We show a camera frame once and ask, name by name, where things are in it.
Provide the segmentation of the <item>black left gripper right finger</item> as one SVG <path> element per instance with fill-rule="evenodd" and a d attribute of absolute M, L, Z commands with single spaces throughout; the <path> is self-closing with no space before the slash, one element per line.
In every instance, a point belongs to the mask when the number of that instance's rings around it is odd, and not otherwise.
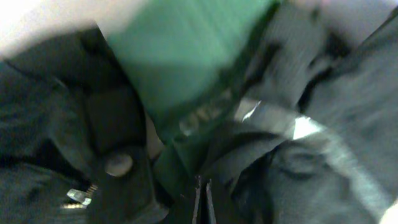
<path fill-rule="evenodd" d="M 210 179 L 206 184 L 206 208 L 209 224 L 227 224 L 228 221 L 228 194 L 222 184 Z"/>

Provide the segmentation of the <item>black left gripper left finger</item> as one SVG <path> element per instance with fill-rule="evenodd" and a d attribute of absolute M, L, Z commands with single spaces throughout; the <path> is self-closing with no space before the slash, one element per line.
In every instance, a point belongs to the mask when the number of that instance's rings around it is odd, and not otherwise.
<path fill-rule="evenodd" d="M 181 198 L 183 205 L 180 223 L 199 224 L 201 217 L 201 176 L 197 175 L 188 182 Z"/>

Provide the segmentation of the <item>green cloth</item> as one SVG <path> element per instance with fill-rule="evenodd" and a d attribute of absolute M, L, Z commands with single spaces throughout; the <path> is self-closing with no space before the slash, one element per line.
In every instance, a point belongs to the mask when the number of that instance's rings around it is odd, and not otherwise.
<path fill-rule="evenodd" d="M 106 40 L 165 145 L 154 174 L 173 198 L 197 174 L 208 143 L 230 118 L 279 4 L 116 1 Z"/>

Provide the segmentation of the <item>black taped garment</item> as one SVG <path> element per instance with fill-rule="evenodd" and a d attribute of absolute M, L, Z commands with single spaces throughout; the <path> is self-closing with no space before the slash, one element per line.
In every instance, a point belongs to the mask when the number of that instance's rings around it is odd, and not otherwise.
<path fill-rule="evenodd" d="M 201 168 L 205 223 L 210 179 L 228 223 L 397 222 L 397 11 L 350 49 L 283 3 L 245 76 Z"/>

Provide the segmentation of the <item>dark pants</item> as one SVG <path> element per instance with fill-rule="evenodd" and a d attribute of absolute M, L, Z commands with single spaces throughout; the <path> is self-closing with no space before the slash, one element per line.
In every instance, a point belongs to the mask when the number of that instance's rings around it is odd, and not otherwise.
<path fill-rule="evenodd" d="M 95 27 L 1 60 L 1 222 L 160 223 L 140 99 Z"/>

